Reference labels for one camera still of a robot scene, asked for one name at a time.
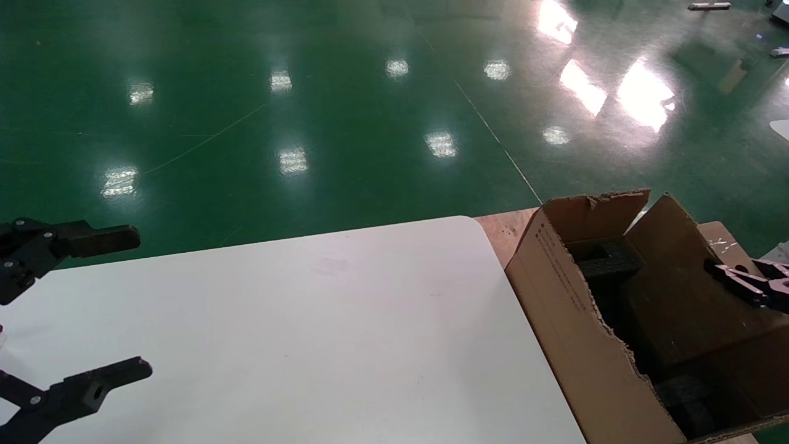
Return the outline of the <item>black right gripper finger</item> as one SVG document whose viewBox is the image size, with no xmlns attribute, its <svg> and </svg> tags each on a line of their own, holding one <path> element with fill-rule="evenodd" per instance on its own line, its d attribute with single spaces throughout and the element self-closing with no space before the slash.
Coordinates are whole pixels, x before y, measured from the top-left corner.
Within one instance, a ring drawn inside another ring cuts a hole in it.
<svg viewBox="0 0 789 444">
<path fill-rule="evenodd" d="M 766 279 L 787 279 L 788 264 L 764 259 L 753 259 L 753 264 Z"/>
<path fill-rule="evenodd" d="M 756 308 L 787 308 L 788 278 L 766 279 L 747 271 L 743 265 L 730 267 L 718 263 L 707 263 L 705 271 L 720 283 L 730 294 Z"/>
</svg>

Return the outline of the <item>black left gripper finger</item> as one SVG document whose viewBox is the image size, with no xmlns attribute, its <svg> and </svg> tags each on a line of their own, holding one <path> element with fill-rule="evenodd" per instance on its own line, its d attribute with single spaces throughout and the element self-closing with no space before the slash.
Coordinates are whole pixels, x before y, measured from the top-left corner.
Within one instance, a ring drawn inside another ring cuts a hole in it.
<svg viewBox="0 0 789 444">
<path fill-rule="evenodd" d="M 66 377 L 40 390 L 1 372 L 1 397 L 18 411 L 1 427 L 2 443 L 40 443 L 56 428 L 98 413 L 111 390 L 152 376 L 140 356 Z"/>
<path fill-rule="evenodd" d="M 17 218 L 1 225 L 1 303 L 9 305 L 68 258 L 90 258 L 141 245 L 132 225 L 93 228 L 85 220 L 45 224 Z"/>
</svg>

